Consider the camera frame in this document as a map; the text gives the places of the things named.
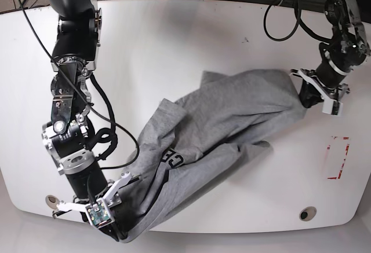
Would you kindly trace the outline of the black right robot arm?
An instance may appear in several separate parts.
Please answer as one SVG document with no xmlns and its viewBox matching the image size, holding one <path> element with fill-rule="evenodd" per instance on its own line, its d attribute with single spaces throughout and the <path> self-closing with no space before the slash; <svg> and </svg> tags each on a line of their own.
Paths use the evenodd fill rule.
<svg viewBox="0 0 371 253">
<path fill-rule="evenodd" d="M 75 193 L 72 202 L 56 204 L 53 216 L 77 211 L 92 227 L 121 240 L 119 190 L 134 182 L 135 177 L 127 172 L 117 181 L 107 180 L 99 164 L 118 144 L 119 126 L 112 106 L 107 105 L 109 127 L 95 130 L 88 117 L 93 104 L 87 81 L 92 82 L 104 102 L 108 101 L 94 76 L 101 9 L 96 0 L 50 0 L 50 4 L 59 15 L 59 23 L 57 40 L 49 54 L 55 72 L 50 85 L 52 110 L 50 121 L 42 128 L 42 140 L 59 174 L 66 176 Z"/>
</svg>

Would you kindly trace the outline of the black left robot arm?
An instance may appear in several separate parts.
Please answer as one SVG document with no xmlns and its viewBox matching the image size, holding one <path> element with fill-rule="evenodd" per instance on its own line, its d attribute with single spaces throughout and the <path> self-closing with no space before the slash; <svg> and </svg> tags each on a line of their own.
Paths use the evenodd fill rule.
<svg viewBox="0 0 371 253">
<path fill-rule="evenodd" d="M 324 13 L 332 25 L 330 39 L 318 36 L 300 23 L 308 35 L 320 41 L 320 65 L 315 70 L 292 69 L 290 74 L 302 79 L 299 99 L 303 107 L 322 103 L 323 113 L 339 116 L 343 108 L 341 99 L 350 92 L 343 80 L 370 56 L 370 47 L 357 0 L 326 0 Z"/>
</svg>

